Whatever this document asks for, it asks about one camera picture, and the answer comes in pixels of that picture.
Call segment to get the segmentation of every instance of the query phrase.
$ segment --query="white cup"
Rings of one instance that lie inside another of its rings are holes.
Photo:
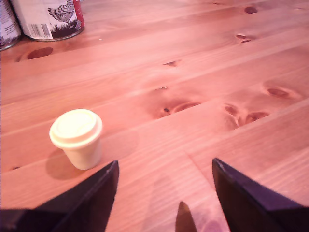
[[[52,124],[49,137],[66,153],[78,169],[95,167],[101,160],[103,130],[101,118],[90,110],[77,109],[64,113]]]

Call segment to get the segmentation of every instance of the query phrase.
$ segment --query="can label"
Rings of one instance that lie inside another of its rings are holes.
[[[70,36],[84,27],[80,0],[12,0],[23,32],[39,40]]]
[[[8,0],[1,0],[0,12],[0,49],[5,49],[5,47],[13,44],[19,39],[21,36],[21,30]]]

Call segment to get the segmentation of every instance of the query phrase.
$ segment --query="wood knot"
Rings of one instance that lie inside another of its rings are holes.
[[[200,102],[186,102],[186,103],[176,106],[173,112],[176,113],[176,112],[191,108],[196,105],[200,105]]]
[[[246,117],[245,124],[254,122],[254,121],[259,120],[259,119],[261,119],[263,117],[266,117],[268,115],[269,115],[269,113],[266,113],[266,112],[253,112],[253,113],[250,113]]]
[[[244,11],[247,13],[247,14],[254,14],[254,13],[257,13],[257,9],[253,6],[249,6],[249,7],[246,7],[244,9]]]
[[[51,47],[46,47],[46,48],[40,48],[38,50],[34,50],[30,52],[27,55],[28,59],[35,59],[35,58],[40,58],[40,57],[46,57],[50,55],[53,52],[53,48]]]
[[[163,64],[163,65],[167,65],[167,66],[171,66],[171,67],[177,67],[178,65],[179,65],[179,62],[180,62],[181,60],[180,59],[178,59],[178,60],[175,60],[175,61],[172,61],[172,62],[169,62],[169,63],[165,63],[165,64]]]
[[[267,92],[274,97],[277,98],[288,98],[290,94],[282,89],[277,89],[277,88],[268,88]]]

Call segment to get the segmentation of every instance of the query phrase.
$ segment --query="barcode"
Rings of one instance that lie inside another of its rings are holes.
[[[48,38],[50,32],[47,24],[29,24],[29,30],[32,37]]]

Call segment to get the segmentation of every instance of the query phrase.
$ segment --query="wooden tabletop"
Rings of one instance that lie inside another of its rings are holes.
[[[119,160],[107,232],[172,232],[180,201],[199,232],[225,232],[214,157],[309,205],[308,0],[82,7],[80,35],[1,52],[3,208],[34,208]],[[88,171],[48,136],[76,108],[105,126]]]

